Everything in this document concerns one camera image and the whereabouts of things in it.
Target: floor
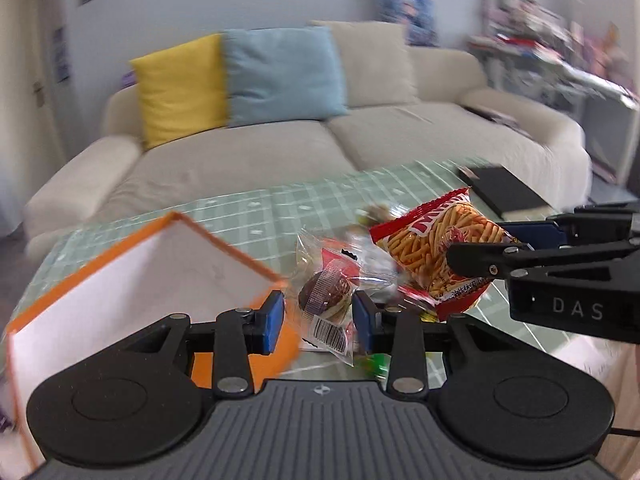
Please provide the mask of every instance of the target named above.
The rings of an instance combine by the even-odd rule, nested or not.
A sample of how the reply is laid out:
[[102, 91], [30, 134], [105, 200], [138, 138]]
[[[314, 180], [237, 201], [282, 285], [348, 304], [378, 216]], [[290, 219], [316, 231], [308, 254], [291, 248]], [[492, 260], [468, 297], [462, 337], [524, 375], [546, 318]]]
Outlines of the floor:
[[[627, 190], [613, 186], [597, 176], [593, 177], [591, 203], [630, 200], [636, 200], [636, 197]], [[25, 244], [21, 229], [7, 238], [0, 239], [0, 333], [37, 270], [37, 266], [31, 265], [24, 257]]]

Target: black notebook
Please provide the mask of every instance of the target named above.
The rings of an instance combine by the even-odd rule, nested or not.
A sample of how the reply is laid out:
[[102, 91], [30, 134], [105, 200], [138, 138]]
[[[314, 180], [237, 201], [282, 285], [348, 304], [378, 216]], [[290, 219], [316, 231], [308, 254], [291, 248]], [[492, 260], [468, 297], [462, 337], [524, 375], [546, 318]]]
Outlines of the black notebook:
[[540, 195], [502, 166], [458, 168], [458, 176], [504, 221], [554, 213]]

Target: sofa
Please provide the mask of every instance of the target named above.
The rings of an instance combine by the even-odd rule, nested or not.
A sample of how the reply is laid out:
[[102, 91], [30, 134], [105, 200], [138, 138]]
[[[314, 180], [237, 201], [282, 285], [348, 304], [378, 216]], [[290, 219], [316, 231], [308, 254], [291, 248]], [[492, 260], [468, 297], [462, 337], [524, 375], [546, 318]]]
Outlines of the sofa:
[[[570, 118], [495, 91], [471, 54], [409, 47], [416, 98], [355, 107], [326, 121], [218, 128], [145, 151], [136, 86], [106, 105], [101, 138], [33, 196], [24, 211], [30, 260], [91, 222], [108, 222], [200, 198], [413, 160], [479, 156], [502, 164], [558, 209], [586, 202], [591, 162]], [[357, 81], [346, 81], [353, 88]], [[522, 130], [464, 106], [514, 117]]]

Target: black cable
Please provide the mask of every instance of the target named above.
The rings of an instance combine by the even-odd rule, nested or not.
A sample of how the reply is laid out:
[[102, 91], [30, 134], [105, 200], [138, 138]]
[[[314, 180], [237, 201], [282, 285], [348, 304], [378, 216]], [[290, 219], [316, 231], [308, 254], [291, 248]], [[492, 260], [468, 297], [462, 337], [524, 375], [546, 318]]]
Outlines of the black cable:
[[623, 430], [621, 428], [611, 428], [610, 434], [640, 438], [640, 430]]

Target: beige pillow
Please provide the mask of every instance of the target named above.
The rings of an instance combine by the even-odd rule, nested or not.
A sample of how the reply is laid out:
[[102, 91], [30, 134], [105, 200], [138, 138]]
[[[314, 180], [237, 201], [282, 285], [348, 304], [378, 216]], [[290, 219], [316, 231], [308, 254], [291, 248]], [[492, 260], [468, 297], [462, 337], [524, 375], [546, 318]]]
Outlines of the beige pillow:
[[340, 51], [347, 105], [417, 102], [414, 70], [404, 43], [404, 27], [383, 22], [311, 22], [329, 27]]

